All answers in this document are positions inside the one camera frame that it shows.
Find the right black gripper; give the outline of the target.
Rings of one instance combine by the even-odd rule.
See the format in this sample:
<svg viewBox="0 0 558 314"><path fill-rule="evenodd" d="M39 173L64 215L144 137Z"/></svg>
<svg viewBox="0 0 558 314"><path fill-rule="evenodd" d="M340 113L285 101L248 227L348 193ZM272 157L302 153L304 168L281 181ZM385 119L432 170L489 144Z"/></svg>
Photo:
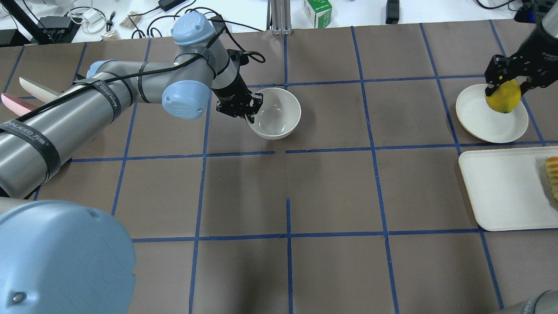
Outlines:
<svg viewBox="0 0 558 314"><path fill-rule="evenodd" d="M485 71L485 95L490 97L504 82L527 77L521 94L546 88L558 79L558 40L546 31L532 31L511 56L494 55Z"/></svg>

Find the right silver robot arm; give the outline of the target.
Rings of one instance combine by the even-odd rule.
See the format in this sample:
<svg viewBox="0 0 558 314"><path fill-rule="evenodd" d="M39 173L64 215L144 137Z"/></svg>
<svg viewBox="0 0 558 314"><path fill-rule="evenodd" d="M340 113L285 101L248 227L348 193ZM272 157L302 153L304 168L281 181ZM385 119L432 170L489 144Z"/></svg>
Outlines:
<svg viewBox="0 0 558 314"><path fill-rule="evenodd" d="M534 88L547 88L558 78L557 2L533 0L520 13L530 17L534 29L511 56L494 55L484 73L485 94L492 96L507 81L526 77L521 94Z"/></svg>

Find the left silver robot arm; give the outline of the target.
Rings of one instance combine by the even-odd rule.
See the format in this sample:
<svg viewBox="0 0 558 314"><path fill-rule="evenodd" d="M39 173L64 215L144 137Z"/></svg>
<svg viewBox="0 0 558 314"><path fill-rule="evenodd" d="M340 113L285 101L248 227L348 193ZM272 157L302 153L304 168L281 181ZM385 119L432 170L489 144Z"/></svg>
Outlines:
<svg viewBox="0 0 558 314"><path fill-rule="evenodd" d="M142 102L178 119L198 119L217 97L217 111L253 123L263 96L240 67L265 57L225 48L219 14L190 10L170 30L170 62L106 59L90 64L71 87L43 106L22 106L1 123L1 312L125 314L133 300L136 253L113 209L77 197L33 194L77 164L94 170L125 162L129 135L121 122ZM120 148L114 144L120 140Z"/></svg>

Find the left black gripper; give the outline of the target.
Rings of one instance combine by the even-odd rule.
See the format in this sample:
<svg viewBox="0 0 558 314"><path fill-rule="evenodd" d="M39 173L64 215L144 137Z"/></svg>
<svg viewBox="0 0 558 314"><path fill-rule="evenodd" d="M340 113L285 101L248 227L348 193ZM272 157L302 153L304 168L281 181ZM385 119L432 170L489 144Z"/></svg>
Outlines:
<svg viewBox="0 0 558 314"><path fill-rule="evenodd" d="M246 119L251 125L255 123L255 117L263 105L264 97L262 93L251 92L241 74L237 74L229 85L211 90L218 99L216 110L219 113Z"/></svg>

